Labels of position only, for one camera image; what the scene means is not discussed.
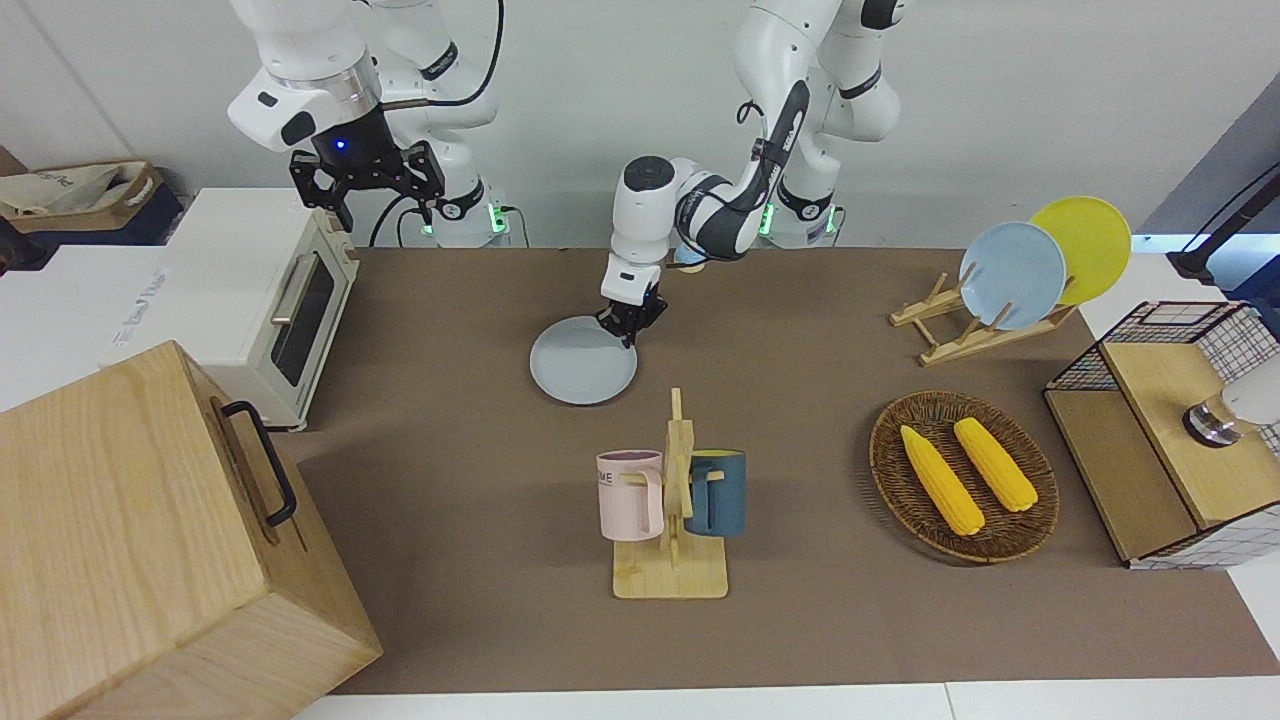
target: wooden crate lid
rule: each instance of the wooden crate lid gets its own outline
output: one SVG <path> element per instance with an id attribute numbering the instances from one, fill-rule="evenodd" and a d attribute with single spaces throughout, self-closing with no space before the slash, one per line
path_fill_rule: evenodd
<path id="1" fill-rule="evenodd" d="M 1187 503 L 1120 391 L 1044 393 L 1121 560 L 1196 534 Z"/>
<path id="2" fill-rule="evenodd" d="M 0 414 L 0 716 L 64 716 L 265 594 L 187 361 Z"/>
<path id="3" fill-rule="evenodd" d="M 1222 389 L 1199 347 L 1103 343 L 1102 355 L 1201 529 L 1280 501 L 1280 461 L 1257 433 L 1211 448 L 1183 427 L 1188 407 Z"/>

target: corn cob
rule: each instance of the corn cob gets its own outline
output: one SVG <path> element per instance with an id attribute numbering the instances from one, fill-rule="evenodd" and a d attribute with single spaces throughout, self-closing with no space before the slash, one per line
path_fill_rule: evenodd
<path id="1" fill-rule="evenodd" d="M 955 424 L 955 433 L 964 446 L 965 455 L 973 460 L 982 478 L 987 480 L 987 487 L 996 493 L 996 500 L 1006 510 L 1021 512 L 1036 505 L 1039 500 L 1036 488 L 982 423 L 974 418 L 965 418 Z"/>
<path id="2" fill-rule="evenodd" d="M 980 530 L 987 519 L 983 518 L 982 510 L 969 496 L 955 470 L 943 460 L 942 454 L 908 425 L 902 425 L 901 429 L 906 457 L 911 461 L 915 475 L 920 478 L 924 492 L 929 493 L 929 500 L 951 527 L 951 532 L 957 536 L 972 536 Z"/>

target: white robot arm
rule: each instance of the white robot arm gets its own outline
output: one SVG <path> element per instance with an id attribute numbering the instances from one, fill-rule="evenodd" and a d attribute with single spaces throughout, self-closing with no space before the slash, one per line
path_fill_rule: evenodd
<path id="1" fill-rule="evenodd" d="M 630 347 L 636 333 L 666 310 L 667 304 L 658 295 L 658 279 L 672 227 L 685 246 L 684 255 L 692 256 L 695 263 L 742 258 L 756 237 L 765 204 L 796 147 L 806 167 L 819 168 L 813 174 L 823 178 L 829 174 L 835 187 L 838 163 L 826 156 L 814 133 L 805 129 L 813 123 L 809 115 L 815 106 L 826 102 L 819 127 L 826 127 L 828 117 L 833 115 L 831 97 L 813 101 L 810 69 L 823 54 L 833 64 L 832 76 L 841 82 L 851 82 L 849 78 L 858 76 L 868 59 L 878 67 L 879 36 L 864 31 L 869 24 L 892 24 L 906 4 L 908 0 L 755 0 L 751 4 L 739 28 L 735 67 L 750 95 L 750 101 L 740 110 L 740 120 L 746 110 L 758 110 L 762 137 L 756 138 L 737 183 L 685 158 L 668 161 L 645 156 L 627 165 L 614 193 L 612 254 L 600 286 L 600 293 L 609 300 L 609 306 L 596 314 L 604 329 Z M 897 119 L 897 96 L 887 83 L 878 82 L 878 72 L 872 74 L 877 77 L 861 77 L 856 86 L 845 91 L 849 102 L 860 95 L 874 94 L 876 97 L 872 102 L 859 102 L 860 108 L 876 109 L 859 110 L 865 119 L 846 123 L 850 135 L 882 135 Z M 832 129 L 838 126 L 835 120 L 831 124 Z M 809 184 L 797 184 L 808 191 Z"/>
<path id="2" fill-rule="evenodd" d="M 911 0 L 846 0 L 818 47 L 810 69 L 815 90 L 796 156 L 772 204 L 764 238 L 783 249 L 812 246 L 835 224 L 832 197 L 840 160 L 827 151 L 832 137 L 879 142 L 897 126 L 901 101 L 883 77 L 884 33 L 902 19 Z"/>
<path id="3" fill-rule="evenodd" d="M 378 68 L 351 15 L 361 4 L 372 8 L 390 51 Z M 488 200 L 470 149 L 442 133 L 493 120 L 497 101 L 486 92 L 493 64 L 484 74 L 461 56 L 435 0 L 232 5 L 253 35 L 262 69 L 232 101 L 228 115 L 269 150 L 311 141 L 315 152 L 296 150 L 289 164 L 307 206 L 337 213 L 351 229 L 343 202 L 351 190 L 396 190 L 417 201 L 424 218 L 439 206 L 442 225 L 462 220 L 467 213 L 460 204 Z M 500 33 L 503 3 L 498 8 Z M 497 53 L 495 44 L 494 61 Z M 333 178 L 329 187 L 316 183 L 317 172 Z"/>

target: yellow plate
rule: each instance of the yellow plate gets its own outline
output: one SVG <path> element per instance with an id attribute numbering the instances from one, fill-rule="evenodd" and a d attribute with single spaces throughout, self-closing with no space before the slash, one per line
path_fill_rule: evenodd
<path id="1" fill-rule="evenodd" d="M 1032 218 L 1032 224 L 1053 236 L 1066 259 L 1070 284 L 1059 300 L 1079 305 L 1102 295 L 1120 279 L 1129 265 L 1133 233 L 1106 200 L 1064 197 L 1050 202 Z"/>

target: oven handle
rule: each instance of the oven handle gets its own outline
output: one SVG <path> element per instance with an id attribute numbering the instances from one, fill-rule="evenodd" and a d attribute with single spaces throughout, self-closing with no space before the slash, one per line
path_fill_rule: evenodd
<path id="1" fill-rule="evenodd" d="M 298 316 L 298 309 L 302 307 L 302 299 L 306 297 L 307 287 L 311 286 L 311 278 L 315 277 L 316 268 L 319 266 L 320 255 L 316 252 L 297 259 L 293 264 L 293 273 L 289 274 L 289 282 L 284 286 L 284 292 L 280 293 L 280 302 L 271 311 L 273 325 L 293 324 L 293 320 Z"/>
<path id="2" fill-rule="evenodd" d="M 257 430 L 257 439 L 262 443 L 262 450 L 266 451 L 266 459 L 271 462 L 271 471 L 275 473 L 275 482 L 280 484 L 280 498 L 284 505 L 266 516 L 266 525 L 274 528 L 289 518 L 298 509 L 298 496 L 293 493 L 293 486 L 289 484 L 289 475 L 284 471 L 284 464 L 280 462 L 280 456 L 275 452 L 275 446 L 271 443 L 271 438 L 266 434 L 266 425 L 262 424 L 262 416 L 257 414 L 257 407 L 253 407 L 247 400 L 237 400 L 234 402 L 228 402 L 221 407 L 223 418 L 230 418 L 237 413 L 244 413 L 248 415 L 250 420 L 253 420 L 253 429 Z"/>

